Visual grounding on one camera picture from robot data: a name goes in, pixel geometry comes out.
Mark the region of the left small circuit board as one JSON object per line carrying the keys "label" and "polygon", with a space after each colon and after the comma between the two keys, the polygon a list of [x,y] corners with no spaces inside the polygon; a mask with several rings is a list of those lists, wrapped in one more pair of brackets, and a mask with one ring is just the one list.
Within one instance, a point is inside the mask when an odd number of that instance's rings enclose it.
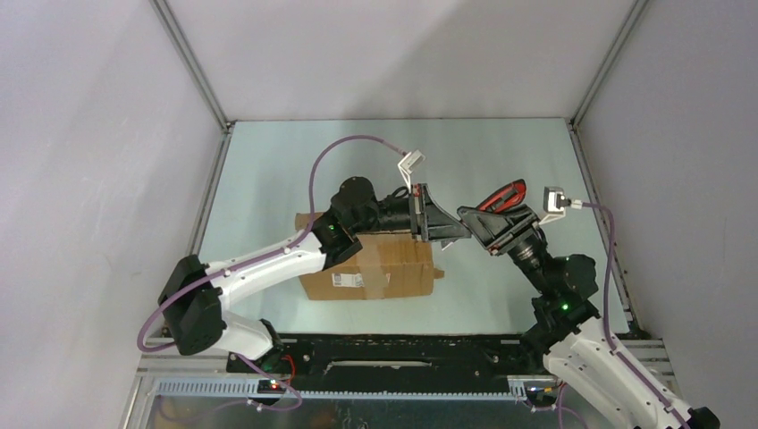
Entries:
{"label": "left small circuit board", "polygon": [[284,383],[275,379],[261,379],[257,383],[257,394],[259,395],[284,395],[288,389]]}

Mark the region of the brown cardboard express box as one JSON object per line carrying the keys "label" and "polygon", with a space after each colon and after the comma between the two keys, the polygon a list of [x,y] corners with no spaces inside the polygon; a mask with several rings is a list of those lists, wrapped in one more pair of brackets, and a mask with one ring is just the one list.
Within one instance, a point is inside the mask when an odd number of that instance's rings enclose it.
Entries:
{"label": "brown cardboard express box", "polygon": [[404,299],[428,296],[444,271],[432,246],[410,234],[360,235],[363,248],[346,262],[299,277],[310,300]]}

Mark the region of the small circuit board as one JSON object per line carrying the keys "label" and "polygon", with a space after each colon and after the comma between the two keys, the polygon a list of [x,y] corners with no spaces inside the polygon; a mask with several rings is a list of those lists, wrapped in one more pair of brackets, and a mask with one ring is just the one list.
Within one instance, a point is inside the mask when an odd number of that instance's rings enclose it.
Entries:
{"label": "small circuit board", "polygon": [[257,383],[257,394],[259,395],[284,395],[288,389],[284,383],[275,379],[261,379]]}
{"label": "small circuit board", "polygon": [[560,385],[553,386],[531,386],[526,389],[526,396],[529,399],[543,398],[546,395],[555,395],[560,391]]}

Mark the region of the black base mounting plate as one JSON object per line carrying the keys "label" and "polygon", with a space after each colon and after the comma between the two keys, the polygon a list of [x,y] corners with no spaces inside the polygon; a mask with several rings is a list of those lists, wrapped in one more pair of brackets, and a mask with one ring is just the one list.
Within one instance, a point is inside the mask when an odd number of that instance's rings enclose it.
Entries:
{"label": "black base mounting plate", "polygon": [[337,361],[418,361],[431,366],[472,366],[497,374],[546,374],[543,358],[519,334],[283,333],[254,362],[265,370],[292,362],[297,375],[324,371]]}

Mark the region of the red black utility knife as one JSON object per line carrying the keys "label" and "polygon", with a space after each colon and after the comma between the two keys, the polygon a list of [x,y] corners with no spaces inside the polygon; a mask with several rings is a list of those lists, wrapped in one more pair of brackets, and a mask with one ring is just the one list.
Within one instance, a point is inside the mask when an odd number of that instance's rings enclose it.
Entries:
{"label": "red black utility knife", "polygon": [[479,211],[499,214],[520,205],[526,198],[526,181],[518,179],[495,190],[477,205]]}

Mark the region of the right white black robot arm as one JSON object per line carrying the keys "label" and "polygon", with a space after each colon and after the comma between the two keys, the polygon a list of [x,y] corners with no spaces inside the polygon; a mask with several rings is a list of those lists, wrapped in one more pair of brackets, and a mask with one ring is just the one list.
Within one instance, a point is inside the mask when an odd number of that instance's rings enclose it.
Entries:
{"label": "right white black robot arm", "polygon": [[536,323],[519,351],[528,372],[547,370],[617,428],[720,427],[709,408],[694,408],[665,387],[611,331],[589,300],[598,291],[594,260],[552,256],[529,206],[500,213],[462,206],[458,215],[485,250],[509,256],[539,293]]}

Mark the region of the right small circuit board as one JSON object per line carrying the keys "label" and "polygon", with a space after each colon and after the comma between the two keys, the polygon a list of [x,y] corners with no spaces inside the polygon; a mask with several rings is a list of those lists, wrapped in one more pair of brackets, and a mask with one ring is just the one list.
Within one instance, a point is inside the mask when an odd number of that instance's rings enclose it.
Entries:
{"label": "right small circuit board", "polygon": [[529,399],[543,398],[546,395],[555,395],[560,391],[560,385],[553,386],[531,386],[526,389],[526,396]]}

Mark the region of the aluminium frame rail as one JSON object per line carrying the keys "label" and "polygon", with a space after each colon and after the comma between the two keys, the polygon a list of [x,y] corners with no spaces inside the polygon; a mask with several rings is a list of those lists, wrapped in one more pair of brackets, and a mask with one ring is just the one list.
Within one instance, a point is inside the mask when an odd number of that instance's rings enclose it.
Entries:
{"label": "aluminium frame rail", "polygon": [[222,108],[219,98],[216,95],[209,78],[206,76],[206,73],[170,2],[166,0],[149,0],[148,2],[154,9],[157,19],[163,26],[167,37],[185,66],[199,96],[203,100],[208,111],[211,113],[221,133],[229,133],[232,121],[228,118]]}

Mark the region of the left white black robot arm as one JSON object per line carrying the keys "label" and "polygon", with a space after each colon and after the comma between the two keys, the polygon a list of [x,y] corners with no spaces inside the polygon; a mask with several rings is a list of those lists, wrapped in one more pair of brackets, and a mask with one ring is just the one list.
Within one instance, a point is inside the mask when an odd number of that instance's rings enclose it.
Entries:
{"label": "left white black robot arm", "polygon": [[462,221],[436,204],[424,183],[378,199],[369,179],[351,177],[332,196],[328,210],[310,215],[305,229],[288,239],[226,261],[182,258],[159,296],[159,309],[181,355],[225,350],[247,358],[261,372],[272,372],[282,361],[275,329],[265,319],[234,314],[232,306],[350,260],[357,262],[364,285],[385,286],[380,249],[404,233],[443,247],[471,236]]}

